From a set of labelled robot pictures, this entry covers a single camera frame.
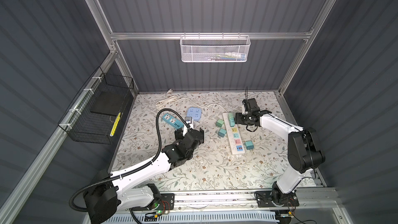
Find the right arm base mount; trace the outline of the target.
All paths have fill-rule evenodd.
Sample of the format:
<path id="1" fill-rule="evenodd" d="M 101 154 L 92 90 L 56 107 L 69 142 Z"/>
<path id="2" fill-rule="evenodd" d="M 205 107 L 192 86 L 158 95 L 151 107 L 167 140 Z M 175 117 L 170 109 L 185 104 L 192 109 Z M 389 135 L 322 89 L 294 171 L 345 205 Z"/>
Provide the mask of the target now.
<path id="1" fill-rule="evenodd" d="M 294 192 L 282 194 L 274 190 L 260 190 L 254 192 L 258 207 L 298 207 L 300 205 Z"/>

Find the long white power strip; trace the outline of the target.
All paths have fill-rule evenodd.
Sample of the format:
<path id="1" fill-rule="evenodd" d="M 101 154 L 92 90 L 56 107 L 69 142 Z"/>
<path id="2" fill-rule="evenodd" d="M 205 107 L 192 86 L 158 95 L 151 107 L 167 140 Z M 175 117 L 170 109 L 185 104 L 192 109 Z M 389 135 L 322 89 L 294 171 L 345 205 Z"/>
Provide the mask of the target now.
<path id="1" fill-rule="evenodd" d="M 245 153 L 245 149 L 237 125 L 235 124 L 234 127 L 230 127 L 228 113 L 223 113 L 222 116 L 225 122 L 231 153 L 236 156 L 243 155 Z"/>

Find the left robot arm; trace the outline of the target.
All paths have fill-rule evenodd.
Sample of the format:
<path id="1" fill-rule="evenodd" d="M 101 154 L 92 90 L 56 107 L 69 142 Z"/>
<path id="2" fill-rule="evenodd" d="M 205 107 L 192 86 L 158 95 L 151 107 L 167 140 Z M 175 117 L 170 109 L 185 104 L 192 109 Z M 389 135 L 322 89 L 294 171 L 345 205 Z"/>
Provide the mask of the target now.
<path id="1" fill-rule="evenodd" d="M 194 151 L 204 143 L 205 132 L 203 129 L 189 129 L 183 135 L 176 131 L 176 137 L 179 140 L 165 146 L 154 162 L 148 159 L 122 171 L 97 173 L 93 179 L 97 185 L 83 192 L 92 224 L 107 221 L 121 209 L 154 209 L 159 205 L 161 194 L 154 184 L 135 187 L 192 159 Z"/>

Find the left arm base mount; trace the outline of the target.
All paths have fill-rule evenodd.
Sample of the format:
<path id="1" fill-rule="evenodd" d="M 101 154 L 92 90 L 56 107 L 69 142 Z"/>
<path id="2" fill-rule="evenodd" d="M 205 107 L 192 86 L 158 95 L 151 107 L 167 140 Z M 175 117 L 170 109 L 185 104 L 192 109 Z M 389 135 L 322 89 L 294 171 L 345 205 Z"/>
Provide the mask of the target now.
<path id="1" fill-rule="evenodd" d="M 174 209 L 175 194 L 160 194 L 148 206 L 134 207 L 133 211 L 171 211 Z"/>

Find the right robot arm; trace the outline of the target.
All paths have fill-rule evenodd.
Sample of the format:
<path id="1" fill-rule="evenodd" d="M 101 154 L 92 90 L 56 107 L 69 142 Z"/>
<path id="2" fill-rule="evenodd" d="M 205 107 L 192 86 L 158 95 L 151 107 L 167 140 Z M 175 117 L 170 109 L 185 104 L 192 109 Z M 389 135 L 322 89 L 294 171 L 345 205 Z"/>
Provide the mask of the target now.
<path id="1" fill-rule="evenodd" d="M 280 178 L 273 183 L 271 199 L 282 205 L 293 197 L 299 183 L 325 162 L 315 129 L 303 128 L 286 122 L 268 110 L 260 110 L 256 99 L 242 100 L 242 111 L 235 114 L 235 123 L 268 129 L 288 142 L 288 162 Z"/>

